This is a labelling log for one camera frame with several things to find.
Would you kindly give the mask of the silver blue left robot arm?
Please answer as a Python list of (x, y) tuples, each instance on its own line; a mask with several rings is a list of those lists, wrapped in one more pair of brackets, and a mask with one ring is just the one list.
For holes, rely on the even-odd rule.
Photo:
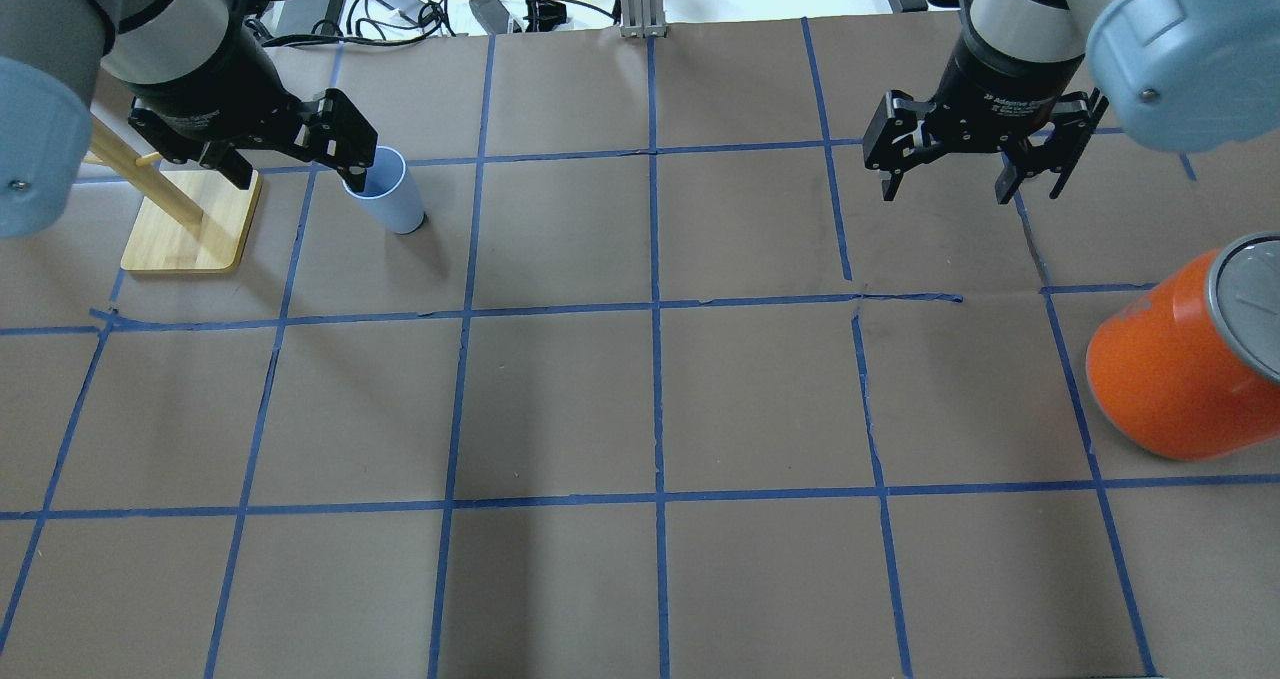
[(244, 190), (244, 151), (271, 151), (362, 191), (376, 131), (337, 88), (310, 101), (285, 88), (244, 23), (274, 1), (285, 0), (1, 0), (3, 236), (65, 211), (100, 73), (132, 92), (128, 120), (165, 161)]

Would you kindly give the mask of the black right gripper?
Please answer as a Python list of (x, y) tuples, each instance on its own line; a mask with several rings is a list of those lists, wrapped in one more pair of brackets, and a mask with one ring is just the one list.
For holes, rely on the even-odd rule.
[[(878, 173), (882, 199), (892, 202), (902, 178), (941, 159), (945, 150), (1000, 151), (1005, 161), (995, 182), (1000, 205), (1010, 204), (1025, 181), (1044, 173), (1057, 177), (1050, 197), (1059, 199), (1108, 109), (1098, 88), (1061, 96), (1083, 59), (1028, 61), (991, 47), (977, 35), (961, 35), (931, 101), (890, 90), (876, 108), (863, 136), (863, 161)], [(1028, 137), (1048, 119), (1048, 137), (1033, 143)]]

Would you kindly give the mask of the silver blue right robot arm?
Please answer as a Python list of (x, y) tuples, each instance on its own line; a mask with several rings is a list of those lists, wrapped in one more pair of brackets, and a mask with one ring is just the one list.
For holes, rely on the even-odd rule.
[(1056, 176), (1057, 197), (1108, 113), (1139, 145), (1206, 152), (1277, 128), (1277, 0), (925, 0), (960, 32), (925, 100), (886, 92), (863, 161), (892, 201), (914, 168), (1000, 155), (995, 197)]

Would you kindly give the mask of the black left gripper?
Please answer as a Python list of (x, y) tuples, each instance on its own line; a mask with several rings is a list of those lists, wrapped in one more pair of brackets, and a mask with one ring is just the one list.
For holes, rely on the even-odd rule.
[(326, 88), (301, 101), (282, 83), (270, 56), (247, 29), (228, 29), (212, 55), (191, 73), (128, 88), (165, 124), (145, 129), (170, 163), (196, 160), (237, 190), (250, 190), (252, 165), (241, 149), (279, 149), (334, 170), (348, 190), (366, 190), (378, 132), (353, 100)]

